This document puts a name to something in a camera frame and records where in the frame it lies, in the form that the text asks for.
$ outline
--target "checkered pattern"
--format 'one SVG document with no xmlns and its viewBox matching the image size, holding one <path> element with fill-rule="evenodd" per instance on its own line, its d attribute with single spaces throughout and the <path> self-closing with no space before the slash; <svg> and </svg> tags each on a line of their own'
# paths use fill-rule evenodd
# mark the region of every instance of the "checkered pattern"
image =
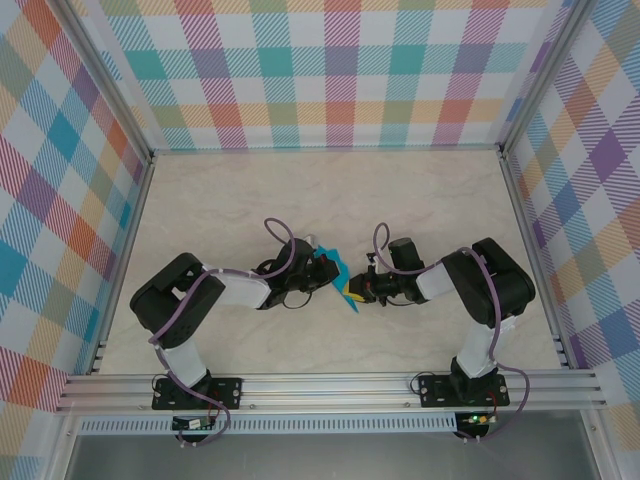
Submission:
<svg viewBox="0 0 640 480">
<path fill-rule="evenodd" d="M 511 159 L 578 363 L 601 374 L 638 472 L 639 92 L 640 2 L 601 0 Z"/>
<path fill-rule="evenodd" d="M 509 110 L 509 115 L 507 116 L 507 120 L 504 122 L 502 129 L 500 130 L 500 134 L 498 135 L 498 143 L 503 143 L 507 133 L 511 130 L 511 125 L 513 125 L 513 120 L 516 118 L 516 115 L 520 111 L 520 107 L 522 106 L 522 102 L 529 96 L 529 92 L 531 91 L 531 87 L 535 84 L 538 74 L 540 73 L 540 68 L 542 67 L 544 61 L 547 58 L 548 53 L 551 51 L 551 46 L 553 42 L 557 38 L 558 34 L 562 30 L 562 26 L 564 25 L 569 12 L 571 12 L 571 8 L 575 4 L 576 0 L 563 0 L 562 6 L 558 10 L 556 14 L 556 18 L 553 20 L 553 24 L 551 28 L 547 32 L 547 36 L 536 55 L 536 59 L 531 64 L 531 68 L 525 77 L 522 86 L 520 87 L 520 91 L 518 92 L 518 96 L 516 97 L 515 102 L 511 106 L 511 110 Z"/>
<path fill-rule="evenodd" d="M 0 0 L 0 478 L 89 354 L 142 162 L 44 0 Z"/>
<path fill-rule="evenodd" d="M 101 0 L 123 66 L 75 0 L 173 150 L 492 144 L 547 3 Z"/>
</svg>

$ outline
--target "black mounting plate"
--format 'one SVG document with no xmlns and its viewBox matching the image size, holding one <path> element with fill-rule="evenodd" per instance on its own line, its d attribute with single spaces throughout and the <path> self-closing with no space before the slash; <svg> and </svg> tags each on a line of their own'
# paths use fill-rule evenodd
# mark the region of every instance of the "black mounting plate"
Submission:
<svg viewBox="0 0 640 480">
<path fill-rule="evenodd" d="M 492 392 L 496 397 L 498 407 L 509 405 L 509 391 L 506 390 L 507 383 L 503 375 L 496 375 L 496 380 L 489 387 L 488 392 Z M 462 402 L 458 398 L 449 375 L 420 375 L 418 377 L 418 389 L 420 393 L 420 406 L 427 407 L 493 407 L 493 399 L 488 393 L 484 393 L 470 402 Z"/>
<path fill-rule="evenodd" d="M 209 402 L 186 393 L 170 378 L 158 379 L 154 390 L 151 402 L 152 410 L 207 410 L 210 405 Z M 237 410 L 240 408 L 240 399 L 242 398 L 242 379 L 211 378 L 208 395 L 229 410 Z"/>
</svg>

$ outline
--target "blue cloth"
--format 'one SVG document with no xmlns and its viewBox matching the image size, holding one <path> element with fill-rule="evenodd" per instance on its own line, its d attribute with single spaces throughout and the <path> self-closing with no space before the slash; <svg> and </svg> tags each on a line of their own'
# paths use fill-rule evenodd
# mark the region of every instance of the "blue cloth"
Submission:
<svg viewBox="0 0 640 480">
<path fill-rule="evenodd" d="M 356 302 L 353 300 L 353 298 L 349 298 L 342 293 L 344 291 L 344 287 L 347 285 L 347 283 L 349 283 L 349 267 L 347 267 L 347 264 L 342 261 L 338 250 L 336 250 L 335 248 L 327 250 L 322 245 L 319 245 L 316 249 L 315 256 L 319 257 L 323 253 L 329 260 L 333 260 L 334 262 L 336 262 L 336 264 L 338 265 L 338 270 L 340 270 L 340 275 L 338 275 L 331 283 L 333 283 L 333 286 L 336 287 L 336 290 L 340 292 L 342 298 L 344 298 L 346 302 L 351 305 L 353 311 L 359 313 L 358 307 L 356 306 Z"/>
</svg>

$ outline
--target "marble tabletop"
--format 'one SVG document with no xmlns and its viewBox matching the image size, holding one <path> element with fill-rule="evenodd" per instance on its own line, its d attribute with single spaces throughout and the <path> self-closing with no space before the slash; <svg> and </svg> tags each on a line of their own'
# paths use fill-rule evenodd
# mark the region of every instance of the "marble tabletop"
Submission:
<svg viewBox="0 0 640 480">
<path fill-rule="evenodd" d="M 150 333 L 129 310 L 132 294 L 182 252 L 240 269 L 273 258 L 280 244 L 262 226 L 269 216 L 337 248 L 352 275 L 366 269 L 380 221 L 392 239 L 410 236 L 425 264 L 491 236 L 531 270 L 492 151 L 161 156 L 101 373 L 160 371 Z M 356 314 L 328 286 L 300 310 L 214 307 L 195 338 L 218 373 L 448 370 L 471 322 L 456 293 L 420 306 L 360 305 Z M 539 299 L 499 359 L 526 369 L 559 367 Z"/>
</svg>

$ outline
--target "wire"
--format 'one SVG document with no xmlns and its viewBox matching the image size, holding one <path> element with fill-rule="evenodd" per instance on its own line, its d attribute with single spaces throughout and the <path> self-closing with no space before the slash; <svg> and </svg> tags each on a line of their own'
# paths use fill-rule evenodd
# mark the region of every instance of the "wire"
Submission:
<svg viewBox="0 0 640 480">
<path fill-rule="evenodd" d="M 289 266 L 291 265 L 291 262 L 293 262 L 293 258 L 294 258 L 295 254 L 296 254 L 295 237 L 293 236 L 293 232 L 291 231 L 291 229 L 282 220 L 278 220 L 277 218 L 273 218 L 273 217 L 266 218 L 265 221 L 264 221 L 264 227 L 279 242 L 285 243 L 284 240 L 282 240 L 275 233 L 273 233 L 273 230 L 271 230 L 271 227 L 269 227 L 269 223 L 270 222 L 274 222 L 274 223 L 277 223 L 278 225 L 280 225 L 282 228 L 284 228 L 286 230 L 287 234 L 289 235 L 289 239 L 290 239 L 290 242 L 291 242 L 291 253 L 289 254 L 289 258 L 287 259 L 285 264 L 282 267 L 280 267 L 279 269 L 277 269 L 276 271 L 271 272 L 271 273 L 266 273 L 264 275 L 259 275 L 259 274 L 256 274 L 255 272 L 251 272 L 251 271 L 245 272 L 243 270 L 235 270 L 233 268 L 212 268 L 210 270 L 202 272 L 202 274 L 197 278 L 197 280 L 195 282 L 193 282 L 193 285 L 191 285 L 191 288 L 189 288 L 189 290 L 187 290 L 186 295 L 180 301 L 180 304 L 178 305 L 178 308 L 176 309 L 175 312 L 173 312 L 173 315 L 171 316 L 171 318 L 167 321 L 167 323 L 164 324 L 164 326 L 160 330 L 158 330 L 156 333 L 153 334 L 153 336 L 149 339 L 149 343 L 155 345 L 156 343 L 158 343 L 158 340 L 160 339 L 160 337 L 162 337 L 162 335 L 167 333 L 167 331 L 178 320 L 178 318 L 180 317 L 180 315 L 184 311 L 185 307 L 189 303 L 189 300 L 191 300 L 191 297 L 193 296 L 195 291 L 198 289 L 200 284 L 204 281 L 205 278 L 209 277 L 210 275 L 212 275 L 214 273 L 227 273 L 227 274 L 232 274 L 232 275 L 239 275 L 241 277 L 261 278 L 263 280 L 266 280 L 268 278 L 273 278 L 273 277 L 275 277 L 277 275 L 280 275 L 282 272 L 286 271 L 287 268 L 289 268 Z"/>
<path fill-rule="evenodd" d="M 503 425 L 502 428 L 494 432 L 491 432 L 488 435 L 485 435 L 483 437 L 484 440 L 489 440 L 491 438 L 495 438 L 496 436 L 500 435 L 500 433 L 504 432 L 504 430 L 506 430 L 506 428 L 509 425 L 513 425 L 514 421 L 518 418 L 518 415 L 522 412 L 525 405 L 527 404 L 527 400 L 529 400 L 529 393 L 531 392 L 531 382 L 529 381 L 529 376 L 524 372 L 524 370 L 521 370 L 515 367 L 508 367 L 496 360 L 495 349 L 496 349 L 496 345 L 498 344 L 498 338 L 500 337 L 500 325 L 502 323 L 502 312 L 500 311 L 500 299 L 498 297 L 498 291 L 496 290 L 496 286 L 493 283 L 491 275 L 489 274 L 489 271 L 487 270 L 487 267 L 484 265 L 484 262 L 482 261 L 480 256 L 469 247 L 463 247 L 458 251 L 471 255 L 471 257 L 476 261 L 476 263 L 478 264 L 478 267 L 480 267 L 480 271 L 482 272 L 484 279 L 487 281 L 487 286 L 489 287 L 489 292 L 491 293 L 493 310 L 496 315 L 496 322 L 495 322 L 496 324 L 493 327 L 494 328 L 493 339 L 491 340 L 491 345 L 489 346 L 489 359 L 492 362 L 494 362 L 502 370 L 518 373 L 522 375 L 522 378 L 524 379 L 524 396 L 522 397 L 522 401 L 520 402 L 520 405 L 518 405 L 518 408 L 516 409 L 513 416 L 511 417 L 511 419 L 506 425 Z"/>
<path fill-rule="evenodd" d="M 164 373 L 158 373 L 158 374 L 153 376 L 153 378 L 151 379 L 151 390 L 153 390 L 156 393 L 158 392 L 158 390 L 156 390 L 156 378 L 158 378 L 158 377 L 169 378 Z"/>
<path fill-rule="evenodd" d="M 389 299 L 387 299 L 387 303 L 389 305 L 393 305 L 394 307 L 408 307 L 409 305 L 415 305 L 416 304 L 416 302 L 411 302 L 411 303 L 393 303 Z"/>
<path fill-rule="evenodd" d="M 384 243 L 382 245 L 382 248 L 378 248 L 378 232 L 380 231 L 381 228 L 384 228 L 387 236 L 384 240 Z M 378 260 L 380 261 L 380 263 L 390 272 L 396 273 L 398 275 L 418 275 L 421 273 L 424 273 L 430 269 L 432 269 L 433 267 L 435 267 L 436 265 L 438 265 L 440 262 L 436 262 L 433 265 L 430 265 L 428 267 L 425 267 L 423 269 L 420 270 L 408 270 L 408 271 L 403 271 L 403 270 L 398 270 L 396 268 L 393 268 L 391 265 L 389 265 L 387 262 L 384 261 L 384 259 L 382 258 L 382 254 L 380 253 L 381 250 L 383 250 L 388 244 L 389 244 L 389 238 L 391 237 L 391 232 L 389 230 L 389 225 L 387 225 L 385 222 L 380 222 L 378 224 L 378 226 L 375 228 L 375 230 L 373 231 L 373 249 L 375 251 L 376 256 L 378 257 Z M 514 421 L 518 418 L 519 414 L 522 412 L 522 410 L 524 409 L 525 405 L 527 404 L 527 401 L 529 400 L 529 394 L 531 393 L 531 381 L 529 380 L 529 376 L 525 373 L 524 370 L 521 370 L 519 368 L 515 368 L 515 367 L 508 367 L 500 362 L 498 362 L 496 360 L 495 357 L 495 349 L 496 349 L 496 345 L 498 344 L 498 338 L 500 338 L 500 325 L 502 324 L 502 312 L 500 310 L 500 298 L 498 297 L 498 291 L 496 290 L 496 286 L 493 283 L 493 279 L 491 278 L 491 274 L 489 273 L 489 271 L 487 270 L 487 267 L 485 266 L 484 262 L 482 261 L 482 259 L 480 258 L 480 256 L 474 252 L 472 249 L 470 249 L 469 247 L 462 247 L 460 249 L 458 249 L 459 252 L 465 253 L 467 255 L 470 255 L 471 258 L 473 258 L 475 260 L 475 262 L 478 264 L 478 267 L 480 268 L 480 271 L 482 272 L 482 276 L 484 277 L 485 281 L 487 282 L 487 287 L 489 287 L 489 292 L 491 293 L 491 301 L 493 303 L 493 310 L 495 312 L 495 316 L 496 316 L 496 320 L 495 320 L 495 326 L 494 328 L 494 332 L 493 332 L 493 338 L 491 339 L 491 345 L 489 346 L 489 360 L 491 360 L 495 365 L 497 365 L 499 368 L 501 368 L 502 370 L 506 370 L 508 372 L 514 372 L 517 373 L 519 375 L 522 376 L 522 378 L 524 379 L 524 395 L 522 397 L 522 401 L 520 402 L 520 405 L 518 405 L 518 408 L 516 409 L 516 411 L 514 412 L 513 416 L 511 417 L 511 419 L 509 420 L 509 422 L 504 425 L 502 428 L 489 433 L 488 435 L 485 435 L 483 438 L 484 440 L 489 440 L 490 438 L 494 438 L 496 436 L 498 436 L 501 432 L 503 432 L 506 427 L 508 427 L 509 425 L 512 425 L 514 423 Z M 460 432 L 461 435 L 467 437 L 467 438 L 472 438 L 470 435 L 464 433 L 464 432 Z"/>
<path fill-rule="evenodd" d="M 378 248 L 378 232 L 380 231 L 381 228 L 385 229 L 387 236 L 384 239 L 384 243 L 382 244 L 382 247 Z M 389 230 L 389 225 L 387 225 L 385 222 L 380 222 L 376 227 L 376 229 L 373 231 L 373 251 L 375 252 L 376 257 L 378 257 L 378 261 L 388 271 L 393 272 L 397 275 L 420 275 L 421 273 L 427 272 L 431 270 L 433 267 L 435 267 L 436 265 L 438 265 L 439 263 L 441 263 L 438 261 L 433 265 L 429 265 L 428 267 L 421 268 L 420 270 L 398 270 L 397 268 L 392 267 L 385 261 L 384 258 L 382 258 L 382 253 L 381 253 L 381 251 L 384 250 L 385 247 L 389 244 L 390 237 L 391 237 L 391 231 Z"/>
<path fill-rule="evenodd" d="M 271 265 L 273 262 L 275 262 L 276 259 L 275 258 L 270 258 L 269 260 L 265 260 L 264 262 L 262 262 L 260 265 L 258 265 L 258 267 L 256 268 L 256 272 L 258 273 L 263 273 L 266 271 L 267 267 L 269 265 Z"/>
<path fill-rule="evenodd" d="M 409 382 L 409 389 L 411 389 L 411 392 L 413 392 L 414 395 L 420 396 L 420 392 L 416 392 L 416 390 L 413 388 L 413 382 L 416 380 L 416 378 L 418 378 L 423 373 L 428 373 L 429 375 L 434 375 L 435 376 L 435 373 L 429 372 L 429 371 L 416 373 L 415 376 Z"/>
<path fill-rule="evenodd" d="M 220 394 L 218 392 L 216 392 L 214 390 L 213 394 L 216 396 L 216 398 L 220 398 Z M 209 421 L 209 424 L 211 425 L 213 422 L 215 422 L 218 419 L 218 415 L 220 415 L 220 409 L 218 408 L 218 413 L 216 413 L 216 416 L 213 418 L 213 422 L 211 421 L 211 409 L 213 408 L 213 403 L 209 404 L 209 410 L 207 411 L 207 420 Z"/>
<path fill-rule="evenodd" d="M 493 416 L 498 419 L 498 400 L 496 399 L 495 394 L 492 391 L 487 392 L 489 396 L 493 400 Z"/>
<path fill-rule="evenodd" d="M 303 303 L 302 305 L 298 305 L 297 307 L 290 307 L 289 305 L 287 305 L 287 304 L 285 303 L 285 301 L 284 301 L 284 300 L 282 300 L 282 306 L 283 306 L 284 308 L 289 309 L 289 310 L 298 310 L 299 308 L 306 307 L 306 306 L 309 304 L 309 302 L 311 301 L 311 297 L 312 297 L 312 296 L 313 296 L 313 292 L 309 292 L 309 296 L 308 296 L 308 297 L 307 297 L 307 299 L 304 301 L 304 303 Z"/>
<path fill-rule="evenodd" d="M 284 228 L 284 230 L 287 232 L 287 235 L 289 235 L 289 242 L 291 243 L 291 253 L 289 254 L 289 258 L 287 259 L 287 261 L 285 262 L 285 264 L 280 267 L 279 269 L 277 269 L 274 272 L 271 273 L 267 273 L 264 275 L 259 275 L 256 274 L 255 272 L 245 272 L 243 270 L 235 270 L 232 268 L 212 268 L 210 270 L 207 270 L 205 272 L 202 272 L 202 274 L 200 274 L 200 276 L 196 279 L 195 282 L 193 282 L 193 285 L 191 285 L 191 287 L 189 288 L 189 290 L 187 291 L 186 295 L 182 298 L 182 300 L 180 301 L 180 304 L 178 305 L 178 308 L 176 308 L 176 311 L 173 312 L 173 315 L 171 316 L 171 318 L 169 318 L 169 320 L 167 321 L 167 323 L 164 324 L 164 326 L 158 330 L 155 334 L 153 334 L 153 336 L 149 339 L 149 343 L 152 344 L 156 350 L 156 355 L 158 356 L 158 360 L 160 361 L 160 363 L 162 364 L 162 366 L 166 369 L 166 376 L 168 376 L 171 380 L 173 380 L 173 382 L 178 385 L 178 387 L 180 387 L 182 390 L 184 390 L 185 392 L 187 392 L 188 394 L 199 398 L 200 400 L 204 400 L 205 402 L 208 402 L 209 404 L 217 407 L 219 410 L 222 410 L 226 417 L 227 417 L 227 421 L 225 422 L 225 424 L 223 425 L 223 427 L 220 429 L 219 432 L 216 432 L 212 435 L 209 435 L 208 437 L 206 437 L 204 440 L 200 441 L 200 442 L 187 442 L 183 437 L 182 437 L 182 432 L 178 432 L 178 439 L 182 442 L 181 443 L 181 447 L 184 447 L 185 445 L 189 445 L 191 447 L 200 447 L 203 445 L 206 445 L 208 443 L 213 442 L 214 440 L 216 440 L 217 438 L 220 438 L 220 436 L 229 428 L 229 426 L 231 425 L 231 413 L 229 413 L 229 409 L 227 407 L 225 407 L 222 403 L 218 402 L 217 400 L 214 400 L 211 397 L 208 397 L 206 395 L 203 395 L 199 392 L 196 392 L 195 390 L 192 390 L 191 388 L 189 388 L 187 385 L 185 385 L 172 371 L 171 371 L 171 367 L 169 366 L 169 364 L 167 363 L 166 359 L 164 358 L 164 356 L 161 353 L 161 347 L 159 344 L 159 339 L 165 334 L 167 333 L 167 331 L 173 326 L 173 324 L 178 320 L 178 318 L 180 317 L 180 315 L 182 314 L 182 312 L 184 311 L 185 307 L 187 306 L 187 304 L 189 303 L 189 300 L 191 299 L 191 297 L 193 296 L 193 294 L 195 293 L 195 291 L 198 289 L 198 287 L 200 286 L 200 284 L 204 281 L 205 278 L 209 277 L 210 275 L 214 274 L 214 273 L 226 273 L 226 274 L 231 274 L 231 275 L 239 275 L 242 277 L 249 277 L 249 278 L 258 278 L 258 279 L 268 279 L 268 278 L 273 278 L 277 275 L 280 275 L 282 272 L 286 271 L 289 266 L 291 265 L 291 263 L 293 262 L 293 259 L 295 257 L 296 254 L 296 242 L 295 242 L 295 237 L 293 236 L 293 232 L 291 231 L 291 229 L 287 226 L 287 224 L 285 224 L 282 220 L 279 220 L 277 218 L 273 218 L 273 217 L 269 217 L 266 218 L 264 220 L 264 227 L 267 229 L 267 231 L 271 234 L 272 237 L 274 237 L 276 240 L 278 240 L 280 243 L 286 244 L 287 242 L 285 242 L 284 240 L 282 240 L 278 235 L 275 234 L 275 232 L 271 229 L 271 227 L 269 226 L 270 223 L 277 223 L 278 225 L 280 225 L 282 228 Z"/>
</svg>

